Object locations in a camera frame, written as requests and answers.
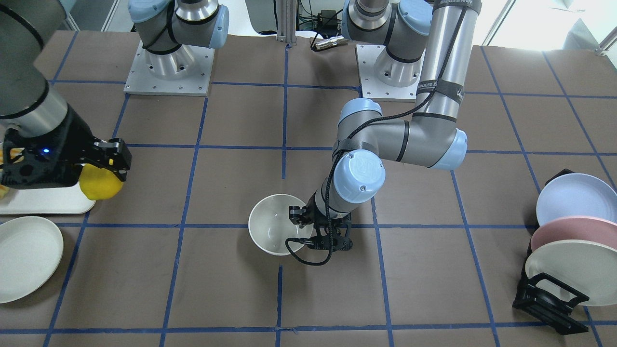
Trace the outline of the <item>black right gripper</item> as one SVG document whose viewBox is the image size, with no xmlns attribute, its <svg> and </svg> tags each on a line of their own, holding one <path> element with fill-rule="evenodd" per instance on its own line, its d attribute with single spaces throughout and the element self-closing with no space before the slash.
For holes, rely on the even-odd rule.
<svg viewBox="0 0 617 347">
<path fill-rule="evenodd" d="M 94 165 L 96 180 L 124 183 L 132 164 L 123 139 L 100 140 L 72 107 L 60 125 L 46 134 L 24 137 L 9 128 L 2 155 L 2 184 L 14 189 L 72 187 L 84 164 Z"/>
</svg>

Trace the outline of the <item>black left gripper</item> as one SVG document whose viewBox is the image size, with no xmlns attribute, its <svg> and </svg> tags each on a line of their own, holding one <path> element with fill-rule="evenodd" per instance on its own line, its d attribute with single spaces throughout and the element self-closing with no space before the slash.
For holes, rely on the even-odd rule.
<svg viewBox="0 0 617 347">
<path fill-rule="evenodd" d="M 331 218 L 328 222 L 317 207 L 316 197 L 320 197 L 318 191 L 313 193 L 306 206 L 289 206 L 289 220 L 297 227 L 304 228 L 313 225 L 316 235 L 310 238 L 295 238 L 295 251 L 306 246 L 311 250 L 324 251 L 349 251 L 352 250 L 353 241 L 350 239 L 352 228 L 352 218 L 350 215 L 335 219 Z"/>
</svg>

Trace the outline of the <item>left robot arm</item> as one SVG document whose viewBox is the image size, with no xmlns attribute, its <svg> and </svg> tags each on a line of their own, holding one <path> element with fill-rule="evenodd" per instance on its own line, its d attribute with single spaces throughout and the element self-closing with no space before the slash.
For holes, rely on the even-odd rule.
<svg viewBox="0 0 617 347">
<path fill-rule="evenodd" d="M 341 31 L 349 40 L 380 45 L 379 81 L 414 86 L 412 102 L 384 112 L 384 98 L 346 102 L 337 123 L 330 173 L 306 206 L 288 208 L 297 230 L 287 253 L 307 246 L 328 252 L 352 248 L 351 213 L 372 200 L 386 180 L 384 161 L 453 171 L 467 153 L 457 128 L 480 0 L 347 0 Z"/>
</svg>

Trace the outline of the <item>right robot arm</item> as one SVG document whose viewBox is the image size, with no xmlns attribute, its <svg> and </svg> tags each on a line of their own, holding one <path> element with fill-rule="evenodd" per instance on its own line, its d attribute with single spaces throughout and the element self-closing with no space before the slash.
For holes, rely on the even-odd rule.
<svg viewBox="0 0 617 347">
<path fill-rule="evenodd" d="M 205 96 L 230 13 L 219 0 L 130 0 L 139 48 L 130 94 Z M 1 2 L 1 184 L 18 190 L 72 187 L 88 169 L 126 181 L 125 140 L 95 136 L 39 63 L 68 9 L 61 0 Z"/>
</svg>

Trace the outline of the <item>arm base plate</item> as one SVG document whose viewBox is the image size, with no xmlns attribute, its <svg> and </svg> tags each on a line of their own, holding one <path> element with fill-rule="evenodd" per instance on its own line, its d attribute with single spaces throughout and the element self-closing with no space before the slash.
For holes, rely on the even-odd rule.
<svg viewBox="0 0 617 347">
<path fill-rule="evenodd" d="M 140 42 L 126 77 L 124 92 L 131 95 L 199 96 L 209 94 L 216 49 L 182 45 L 157 55 Z"/>
<path fill-rule="evenodd" d="M 374 101 L 416 102 L 426 45 L 421 48 L 417 61 L 401 62 L 394 59 L 383 45 L 357 44 L 362 97 Z"/>
</svg>

